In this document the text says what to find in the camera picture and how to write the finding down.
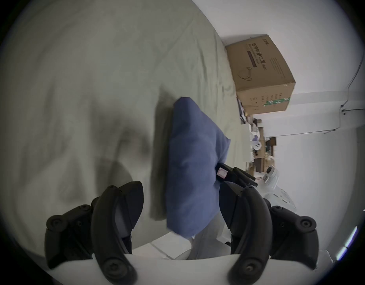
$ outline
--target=green stripe on box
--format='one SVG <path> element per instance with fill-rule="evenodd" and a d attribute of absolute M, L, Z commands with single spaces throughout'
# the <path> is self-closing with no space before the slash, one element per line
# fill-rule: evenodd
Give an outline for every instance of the green stripe on box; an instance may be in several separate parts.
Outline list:
<path fill-rule="evenodd" d="M 265 107 L 265 106 L 270 106 L 270 105 L 274 105 L 274 104 L 276 104 L 276 103 L 288 102 L 288 101 L 289 101 L 289 99 L 291 99 L 291 98 L 290 98 L 290 97 L 286 97 L 286 98 L 282 98 L 282 99 L 269 100 L 269 101 L 267 101 L 267 102 L 263 105 L 263 107 Z"/>

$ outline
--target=blue cloth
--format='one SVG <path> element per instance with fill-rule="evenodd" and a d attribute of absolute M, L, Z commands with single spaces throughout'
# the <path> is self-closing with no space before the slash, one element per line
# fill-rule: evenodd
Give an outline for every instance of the blue cloth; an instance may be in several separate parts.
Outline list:
<path fill-rule="evenodd" d="M 215 166 L 225 162 L 230 140 L 189 97 L 174 104 L 166 183 L 166 222 L 187 238 L 219 211 Z"/>

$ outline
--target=electrical wire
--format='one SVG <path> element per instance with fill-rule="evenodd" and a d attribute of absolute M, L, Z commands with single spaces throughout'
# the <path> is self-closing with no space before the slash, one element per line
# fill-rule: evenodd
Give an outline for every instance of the electrical wire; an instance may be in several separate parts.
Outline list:
<path fill-rule="evenodd" d="M 291 135 L 301 135 L 301 134 L 311 134 L 311 133 L 320 133 L 320 132 L 325 132 L 324 134 L 327 134 L 327 133 L 330 133 L 332 131 L 335 131 L 335 130 L 338 130 L 340 127 L 341 127 L 341 113 L 343 112 L 346 112 L 346 111 L 357 111 L 357 110 L 364 110 L 364 109 L 351 109 L 351 110 L 342 110 L 341 109 L 345 106 L 345 104 L 348 102 L 348 99 L 349 99 L 349 89 L 350 89 L 350 86 L 351 84 L 354 82 L 354 79 L 356 77 L 356 75 L 358 74 L 359 72 L 359 69 L 362 65 L 362 62 L 363 62 L 363 57 L 364 57 L 364 52 L 362 54 L 362 59 L 360 60 L 360 63 L 359 63 L 359 66 L 358 66 L 358 69 L 356 70 L 353 78 L 351 79 L 351 81 L 349 82 L 349 84 L 347 85 L 347 99 L 346 101 L 339 107 L 339 110 L 338 110 L 338 126 L 337 128 L 335 129 L 331 129 L 331 130 L 320 130 L 320 131 L 311 131 L 311 132 L 303 132 L 303 133 L 294 133 L 294 134 L 284 134 L 284 135 L 274 135 L 274 137 L 279 137 L 279 136 L 291 136 Z"/>
<path fill-rule="evenodd" d="M 359 72 L 360 67 L 362 66 L 363 57 L 364 57 L 364 52 L 363 52 L 363 54 L 362 54 L 362 59 L 360 60 L 360 63 L 359 63 L 358 69 L 356 70 L 356 72 L 355 72 L 355 74 L 354 74 L 353 78 L 351 79 L 351 81 L 350 81 L 350 82 L 349 82 L 349 84 L 347 85 L 347 99 L 346 99 L 346 101 L 344 102 L 344 104 L 342 104 L 342 105 L 339 107 L 339 111 L 338 111 L 339 125 L 337 126 L 337 128 L 332 129 L 332 130 L 328 130 L 328 131 L 327 131 L 327 132 L 325 132 L 324 134 L 328 134 L 328 133 L 330 133 L 330 132 L 333 132 L 333 131 L 335 131 L 335 130 L 338 130 L 338 129 L 341 127 L 341 113 L 342 113 L 342 112 L 341 112 L 341 109 L 342 109 L 342 108 L 345 106 L 345 104 L 348 102 L 349 89 L 350 89 L 351 84 L 354 82 L 354 79 L 355 79 L 356 75 L 358 75 L 358 72 Z"/>

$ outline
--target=light strip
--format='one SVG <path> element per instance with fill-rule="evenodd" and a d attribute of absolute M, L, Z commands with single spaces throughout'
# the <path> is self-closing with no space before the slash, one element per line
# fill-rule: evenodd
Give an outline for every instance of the light strip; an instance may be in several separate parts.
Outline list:
<path fill-rule="evenodd" d="M 355 233 L 356 233 L 356 230 L 358 229 L 357 226 L 355 226 L 354 230 L 352 231 L 352 233 L 350 234 L 349 238 L 347 239 L 346 243 L 345 243 L 345 246 L 348 248 L 355 236 Z"/>
<path fill-rule="evenodd" d="M 343 257 L 343 256 L 344 256 L 344 254 L 346 253 L 346 251 L 347 251 L 347 248 L 346 248 L 346 247 L 342 247 L 342 248 L 338 251 L 338 253 L 337 253 L 337 255 L 336 255 L 337 261 L 339 261 L 340 259 L 342 259 L 342 257 Z"/>

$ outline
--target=bed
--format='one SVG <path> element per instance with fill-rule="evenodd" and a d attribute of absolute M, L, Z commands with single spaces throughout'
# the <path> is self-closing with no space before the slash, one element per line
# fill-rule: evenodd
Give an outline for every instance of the bed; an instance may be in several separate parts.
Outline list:
<path fill-rule="evenodd" d="M 168 232 L 173 103 L 191 97 L 249 153 L 222 41 L 191 0 L 33 0 L 0 50 L 0 212 L 44 254 L 49 216 L 141 181 L 133 247 Z"/>

